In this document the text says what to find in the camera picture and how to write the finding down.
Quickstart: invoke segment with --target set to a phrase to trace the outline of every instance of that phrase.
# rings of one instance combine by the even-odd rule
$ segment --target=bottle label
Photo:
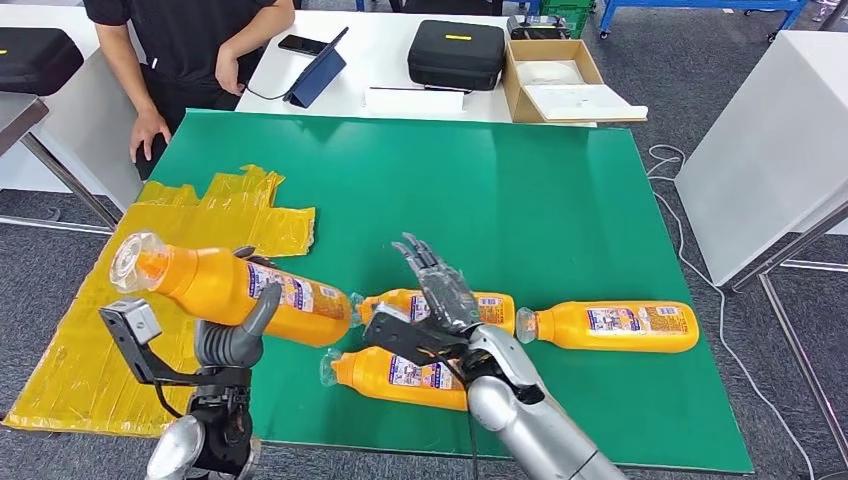
[[[480,320],[489,325],[500,325],[504,323],[503,302],[498,297],[477,298],[477,310],[480,311]],[[419,293],[409,299],[409,318],[412,323],[427,318],[430,314],[430,306],[424,295]]]
[[[450,370],[442,363],[419,367],[409,360],[392,355],[389,363],[389,383],[405,387],[461,390],[462,384],[454,381]]]
[[[288,305],[302,312],[312,312],[314,299],[311,283],[279,270],[253,263],[247,264],[247,294],[251,298],[259,298],[262,289],[269,283],[279,283],[283,286],[280,305]]]
[[[688,331],[681,309],[669,305],[589,308],[589,334],[605,335],[683,335]]]

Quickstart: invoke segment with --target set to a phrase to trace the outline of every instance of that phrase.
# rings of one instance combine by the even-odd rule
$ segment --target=metal table leg
[[[824,415],[828,429],[830,430],[831,435],[833,435],[833,439],[836,441],[836,446],[839,449],[840,456],[842,457],[842,463],[848,467],[848,441],[845,440],[845,433],[842,431],[842,427],[836,419],[833,407],[831,407],[830,401],[827,399],[821,383],[819,383],[816,372],[810,364],[810,359],[807,357],[807,353],[801,346],[801,341],[798,339],[798,335],[795,334],[795,329],[792,327],[792,323],[786,315],[786,310],[783,309],[783,304],[780,302],[780,298],[778,298],[777,292],[771,284],[771,280],[768,278],[768,274],[764,273],[757,275],[757,278],[760,280],[760,284],[766,292],[766,296],[769,299],[769,303],[771,303],[771,308],[774,310],[775,315],[777,315],[777,320],[780,322],[781,328],[783,328],[783,334],[786,336],[786,342],[789,344],[789,348],[792,349],[792,354],[798,362],[798,368],[801,370],[804,380],[813,392],[816,404],[818,404],[819,409]]]
[[[81,223],[54,222],[52,220],[39,220],[37,218],[11,217],[0,215],[0,223],[6,225],[21,225],[24,227],[52,228],[54,230],[70,230],[72,232],[98,233],[101,235],[112,235],[114,230],[99,225],[85,225]]]
[[[780,264],[781,267],[804,268],[807,270],[824,270],[827,272],[848,273],[848,265],[831,262],[810,262],[807,260],[787,260]]]
[[[781,248],[780,251],[769,257],[765,262],[761,263],[750,273],[742,277],[741,280],[733,284],[733,290],[739,291],[740,288],[745,286],[745,284],[750,282],[754,277],[766,274],[786,260],[791,259],[807,245],[821,238],[822,235],[842,223],[845,219],[848,219],[848,201],[840,205],[839,208],[832,211],[828,216],[819,220],[818,223],[810,227],[809,230],[799,235],[795,240],[789,242],[789,245]]]
[[[115,226],[118,224],[118,219],[112,215],[109,210],[106,210],[106,207],[103,206],[94,195],[91,194],[86,188],[77,180],[74,175],[62,165],[59,160],[50,153],[49,150],[42,144],[32,132],[28,132],[26,135],[21,138],[21,143],[30,151],[33,155],[35,155],[38,160],[47,167],[48,170],[53,172],[53,175],[56,175],[62,183],[65,184],[66,187],[77,197],[79,197],[89,208],[91,208],[94,213],[97,214],[105,223],[106,226],[109,227],[110,231],[115,230]]]
[[[840,0],[839,4],[836,5],[836,8],[830,12],[830,15],[822,22],[819,27],[819,31],[829,32],[833,30],[833,26],[836,25],[836,22],[842,21],[842,17],[848,13],[848,0]]]

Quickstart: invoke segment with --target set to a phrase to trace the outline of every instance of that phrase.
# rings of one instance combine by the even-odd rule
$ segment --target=cardboard box
[[[592,55],[583,40],[510,40],[506,46],[503,87],[512,121],[515,123],[585,123],[632,121],[633,118],[591,118],[548,120],[540,112],[521,85],[516,62],[541,60],[573,60],[588,85],[602,85]]]

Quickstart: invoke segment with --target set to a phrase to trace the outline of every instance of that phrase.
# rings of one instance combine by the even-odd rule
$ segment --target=green table mat
[[[516,306],[692,303],[628,130],[190,111],[152,178],[202,194],[216,172],[248,163],[286,177],[279,205],[318,209],[309,255],[276,263],[347,292],[416,287],[390,246],[407,231],[472,289],[510,294]],[[360,336],[338,347],[355,350]],[[470,453],[464,413],[323,387],[324,351],[265,337],[251,404],[262,439]],[[614,462],[752,471],[703,335],[676,355],[542,342],[527,352]],[[494,435],[476,432],[480,455],[506,455]]]

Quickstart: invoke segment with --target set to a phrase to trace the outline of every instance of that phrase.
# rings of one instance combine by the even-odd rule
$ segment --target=yellow plastic sheet
[[[136,436],[162,433],[173,418],[159,405],[153,387],[135,380],[97,312],[122,296],[109,283],[109,265],[127,235],[142,229],[189,248],[254,245],[269,257],[305,255],[312,244],[315,209],[271,208],[283,177],[255,166],[244,171],[216,175],[200,200],[188,185],[145,185],[83,281],[4,425]],[[162,327],[162,335],[150,344],[153,351],[177,371],[194,371],[194,319],[164,296],[140,296]],[[178,409],[190,394],[190,388],[165,388],[166,399]]]

